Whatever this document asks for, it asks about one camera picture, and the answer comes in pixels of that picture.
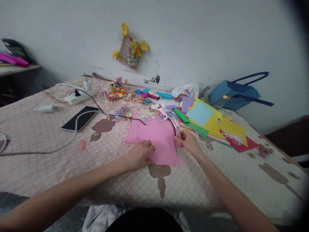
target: scissors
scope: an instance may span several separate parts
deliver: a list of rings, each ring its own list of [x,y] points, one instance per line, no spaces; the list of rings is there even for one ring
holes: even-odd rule
[[[175,129],[178,131],[178,134],[179,134],[179,138],[180,138],[180,143],[181,143],[181,145],[183,144],[182,142],[181,142],[181,134],[180,134],[180,131],[179,131],[179,128],[178,128],[178,125],[177,125],[177,123],[176,123],[176,125],[175,125],[175,123],[173,122],[173,120],[169,117],[169,119],[171,120],[171,122],[172,122],[172,124],[173,124],[173,126],[175,127]]]

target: phone screen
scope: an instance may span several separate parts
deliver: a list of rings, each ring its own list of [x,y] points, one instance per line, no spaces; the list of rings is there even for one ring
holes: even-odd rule
[[[61,129],[75,131],[76,119],[80,114],[88,111],[98,111],[98,110],[99,110],[98,108],[86,106],[84,109],[78,112],[78,114],[76,114],[73,118],[71,118],[66,124],[64,124],[61,127]],[[90,112],[80,116],[77,122],[77,131],[80,131],[95,114],[96,112]]]

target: yellow paper flower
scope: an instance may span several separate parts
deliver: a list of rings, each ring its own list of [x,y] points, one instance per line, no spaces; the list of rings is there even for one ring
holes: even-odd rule
[[[135,53],[136,53],[136,49],[137,49],[137,47],[139,46],[139,44],[138,44],[138,42],[137,41],[135,41],[135,43],[134,43],[134,48],[133,48],[133,51],[132,51],[132,53],[133,53],[133,56],[135,55]]]
[[[143,41],[140,43],[140,45],[141,45],[141,49],[142,49],[143,51],[148,51],[148,44],[146,43],[145,40],[143,40]]]
[[[118,56],[118,51],[117,50],[114,50],[113,52],[113,57],[118,60],[119,56]]]
[[[143,56],[143,51],[141,50],[141,46],[138,46],[136,48],[136,56],[137,57],[142,57]]]
[[[126,36],[129,32],[129,28],[128,28],[128,25],[126,23],[122,23],[121,24],[121,34],[123,36]]]

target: hand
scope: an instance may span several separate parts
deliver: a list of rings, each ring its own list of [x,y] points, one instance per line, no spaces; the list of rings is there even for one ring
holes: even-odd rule
[[[179,138],[179,135],[175,136],[174,139],[177,140],[182,146],[192,155],[197,156],[202,152],[199,144],[197,143],[196,138],[193,134],[186,130],[180,131],[181,138]]]
[[[150,140],[144,140],[132,147],[132,149],[121,159],[126,166],[127,171],[136,171],[143,167],[154,165],[152,160],[146,160],[147,155],[155,150],[155,146],[151,144]]]

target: black pants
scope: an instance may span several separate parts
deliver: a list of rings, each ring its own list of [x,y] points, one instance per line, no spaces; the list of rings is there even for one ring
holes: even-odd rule
[[[106,232],[175,231],[183,232],[175,219],[160,208],[136,208],[114,221]]]

